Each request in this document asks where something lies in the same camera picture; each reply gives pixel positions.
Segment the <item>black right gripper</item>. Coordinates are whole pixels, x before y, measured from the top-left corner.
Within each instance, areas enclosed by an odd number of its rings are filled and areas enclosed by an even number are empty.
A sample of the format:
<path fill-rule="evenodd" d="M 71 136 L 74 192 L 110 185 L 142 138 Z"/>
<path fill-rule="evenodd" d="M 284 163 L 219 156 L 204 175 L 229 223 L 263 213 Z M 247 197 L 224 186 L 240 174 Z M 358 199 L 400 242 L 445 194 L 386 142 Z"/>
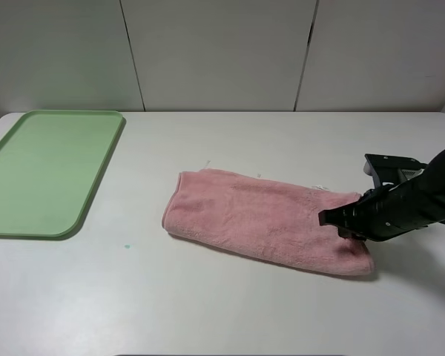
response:
<path fill-rule="evenodd" d="M 400 188 L 349 208 L 323 210 L 318 219 L 320 225 L 340 225 L 346 234 L 375 242 L 385 242 L 430 224 L 430 219 L 419 210 L 415 192 Z"/>

